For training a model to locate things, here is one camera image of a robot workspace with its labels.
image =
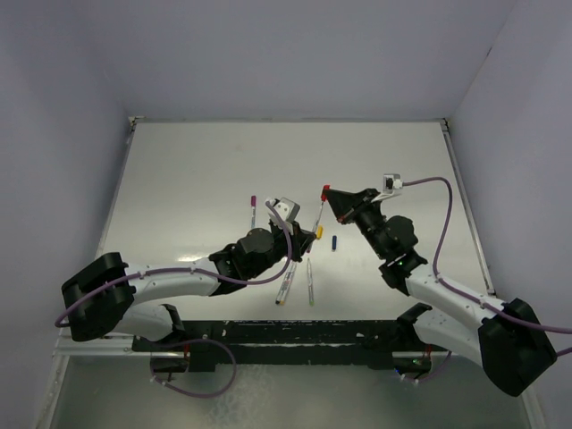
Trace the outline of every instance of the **white table surface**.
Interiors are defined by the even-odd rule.
[[[451,181],[455,201],[440,268],[485,291],[437,122],[139,123],[102,251],[120,251],[126,262],[165,265],[205,257],[246,235],[251,195],[258,197],[257,226],[267,225],[265,198],[286,197],[301,205],[297,220],[310,230],[325,183],[353,192],[380,189],[385,172],[398,172],[405,181],[434,175]],[[447,190],[435,183],[404,189],[401,197],[383,202],[382,211],[411,218],[416,249],[431,260],[446,206]],[[274,304],[280,281],[228,296],[161,302],[176,305],[188,320],[394,319],[415,304],[384,283],[381,261],[355,225],[337,224],[327,204],[321,224],[324,236],[311,253],[314,307],[308,305],[305,262],[283,307]]]

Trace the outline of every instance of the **gray wall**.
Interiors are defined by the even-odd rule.
[[[522,0],[453,115],[452,137],[495,288],[561,326],[572,326],[571,112],[572,2]],[[572,427],[572,356],[536,387],[550,428]]]
[[[95,255],[128,130],[67,4],[0,5],[0,427],[29,427],[63,309]]]
[[[515,0],[74,2],[129,114],[449,116]]]

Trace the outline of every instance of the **purple cable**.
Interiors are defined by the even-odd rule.
[[[221,396],[223,393],[228,391],[231,388],[232,383],[234,383],[234,379],[236,378],[236,373],[237,373],[236,358],[232,354],[231,350],[228,347],[226,347],[224,344],[222,344],[220,341],[209,340],[206,338],[198,338],[195,340],[175,342],[173,344],[157,344],[155,342],[153,342],[152,344],[159,346],[159,347],[164,347],[166,349],[170,349],[172,347],[186,346],[187,344],[213,344],[215,346],[220,347],[224,351],[226,351],[226,354],[229,355],[229,357],[231,358],[231,361],[232,361],[231,379],[221,389],[219,389],[218,391],[214,391],[212,393],[195,393],[192,391],[184,391],[183,389],[181,389],[179,387],[176,387],[176,386],[173,386],[172,384],[169,384],[165,380],[157,378],[155,371],[153,370],[153,367],[149,366],[149,368],[151,369],[151,376],[153,377],[153,380],[155,380],[157,383],[161,384],[162,386],[166,387],[167,389],[171,389],[172,391],[176,391],[177,393],[181,393],[181,394],[189,396],[191,398],[199,398],[201,400],[209,400],[212,398],[216,398],[217,396]]]
[[[447,179],[445,179],[444,177],[436,176],[436,177],[428,177],[426,179],[421,179],[419,181],[406,181],[403,183],[403,186],[414,186],[414,185],[419,185],[422,183],[427,183],[430,181],[442,181],[443,183],[445,183],[445,185],[447,185],[447,191],[449,193],[449,204],[447,206],[447,214],[445,216],[445,224],[443,225],[443,231],[441,233],[441,237],[439,238],[439,244],[437,245],[437,249],[435,250],[435,258],[433,259],[433,274],[435,274],[435,276],[439,280],[439,283],[442,284],[445,288],[447,288],[451,292],[454,292],[454,293],[460,295],[461,297],[466,298],[466,299],[473,301],[476,304],[480,305],[481,303],[477,298],[473,297],[472,295],[469,295],[468,293],[464,292],[463,290],[457,289],[453,285],[449,284],[447,281],[443,280],[440,277],[439,270],[437,268],[437,263],[439,261],[439,256],[441,254],[441,249],[443,246],[443,242],[445,240],[445,235],[447,234],[447,230],[449,228],[450,214],[451,214],[452,209],[453,209],[453,188],[451,187],[450,182]],[[544,324],[533,324],[531,322],[527,322],[526,320],[521,320],[521,319],[518,319],[516,317],[513,317],[512,315],[507,315],[506,313],[503,313],[501,310],[493,307],[491,304],[488,304],[486,302],[483,303],[483,307],[487,308],[488,310],[491,310],[494,314],[499,315],[500,317],[502,317],[506,320],[509,320],[513,324],[520,324],[521,326],[524,326],[524,327],[529,328],[529,329],[535,329],[536,331],[555,332],[555,333],[563,333],[563,334],[567,334],[567,335],[572,335],[572,329],[570,329],[570,328],[559,328],[557,326],[547,326]],[[559,351],[557,353],[557,356],[564,356],[565,354],[568,354],[568,353],[571,353],[571,351],[569,351],[569,349],[564,349],[562,351]]]
[[[274,209],[274,207],[272,207],[272,205],[269,202],[266,202],[266,206],[270,209],[270,211],[273,213],[273,215],[276,216],[276,219],[278,219],[278,222],[280,223],[280,226],[282,227],[282,230],[284,231],[284,237],[286,238],[286,248],[288,249],[287,254],[286,254],[286,264],[284,264],[284,266],[282,267],[282,269],[280,270],[279,273],[273,275],[272,277],[269,277],[268,279],[264,279],[264,280],[245,281],[245,280],[233,279],[233,278],[227,277],[225,275],[220,275],[219,273],[213,273],[213,272],[210,272],[207,270],[203,270],[202,268],[197,268],[196,270],[191,271],[190,267],[177,266],[177,267],[172,267],[172,268],[156,268],[155,270],[148,270],[148,271],[146,271],[146,275],[156,275],[156,274],[164,274],[164,273],[200,273],[200,274],[208,275],[210,277],[215,277],[219,280],[224,280],[225,282],[236,283],[236,284],[245,284],[245,285],[266,284],[266,283],[273,282],[274,280],[280,278],[288,269],[288,265],[290,265],[290,261],[292,259],[292,241],[290,240],[290,235],[288,233],[288,225],[286,225],[286,222],[283,221],[283,219],[280,217],[278,212]],[[75,301],[73,304],[71,304],[69,307],[67,307],[65,309],[65,311],[63,313],[61,313],[57,317],[57,319],[55,319],[55,323],[54,323],[55,327],[56,328],[65,328],[65,327],[70,326],[70,324],[63,322],[63,319],[65,319],[67,316],[69,316],[71,313],[73,313],[73,311],[75,311],[81,304],[86,302],[88,299],[92,299],[93,297],[95,297],[98,293],[101,293],[104,290],[112,288],[116,284],[119,284],[122,282],[127,282],[129,280],[138,279],[138,278],[140,278],[139,273],[124,275],[123,277],[120,277],[118,279],[114,279],[108,283],[102,284],[101,286],[99,286],[96,289],[93,289],[90,293],[87,293],[86,295],[84,295],[83,297],[81,297],[80,299]]]

